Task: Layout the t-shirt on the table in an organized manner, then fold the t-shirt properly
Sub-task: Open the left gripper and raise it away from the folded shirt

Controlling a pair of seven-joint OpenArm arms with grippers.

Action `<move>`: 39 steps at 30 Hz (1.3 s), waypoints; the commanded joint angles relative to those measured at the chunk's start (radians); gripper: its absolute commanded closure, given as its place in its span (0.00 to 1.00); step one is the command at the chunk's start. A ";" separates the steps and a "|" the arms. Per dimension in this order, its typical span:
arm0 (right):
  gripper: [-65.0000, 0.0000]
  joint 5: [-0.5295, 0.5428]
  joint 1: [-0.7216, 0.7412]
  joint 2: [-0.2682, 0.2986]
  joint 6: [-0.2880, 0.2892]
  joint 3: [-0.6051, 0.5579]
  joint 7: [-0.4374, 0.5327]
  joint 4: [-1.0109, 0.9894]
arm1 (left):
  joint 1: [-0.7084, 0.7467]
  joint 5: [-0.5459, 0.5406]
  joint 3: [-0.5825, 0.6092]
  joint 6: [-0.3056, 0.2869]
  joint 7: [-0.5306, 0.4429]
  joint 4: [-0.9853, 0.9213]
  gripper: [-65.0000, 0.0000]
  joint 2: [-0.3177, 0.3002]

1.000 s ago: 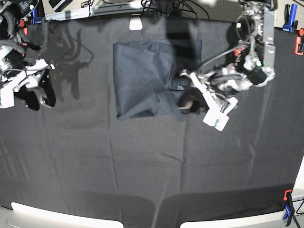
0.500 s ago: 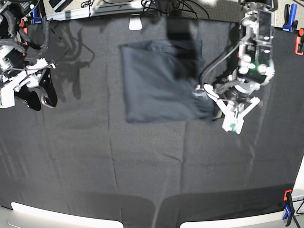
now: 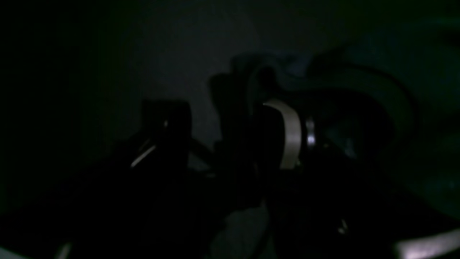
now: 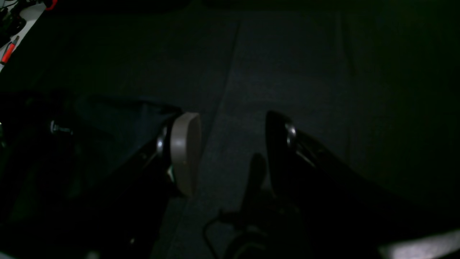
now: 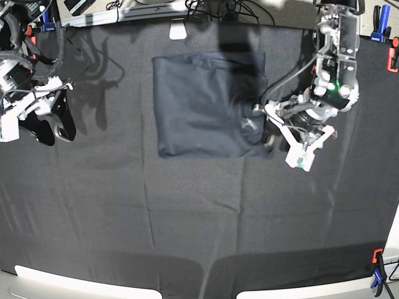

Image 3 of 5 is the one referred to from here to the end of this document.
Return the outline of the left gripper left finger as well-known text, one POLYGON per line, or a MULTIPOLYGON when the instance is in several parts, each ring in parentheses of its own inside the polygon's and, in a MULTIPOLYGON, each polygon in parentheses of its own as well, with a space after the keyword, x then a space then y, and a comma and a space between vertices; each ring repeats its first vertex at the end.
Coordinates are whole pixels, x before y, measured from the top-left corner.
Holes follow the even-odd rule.
POLYGON ((176 242, 189 228, 191 108, 144 101, 141 128, 61 186, 56 234, 71 240, 150 245, 176 242))

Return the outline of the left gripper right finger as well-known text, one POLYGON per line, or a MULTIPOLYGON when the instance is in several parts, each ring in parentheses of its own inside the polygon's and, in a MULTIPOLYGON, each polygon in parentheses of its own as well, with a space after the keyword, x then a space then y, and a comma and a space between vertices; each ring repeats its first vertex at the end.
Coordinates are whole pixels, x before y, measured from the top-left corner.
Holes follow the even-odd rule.
POLYGON ((378 120, 353 103, 258 105, 254 156, 277 245, 362 245, 369 235, 370 174, 378 120))

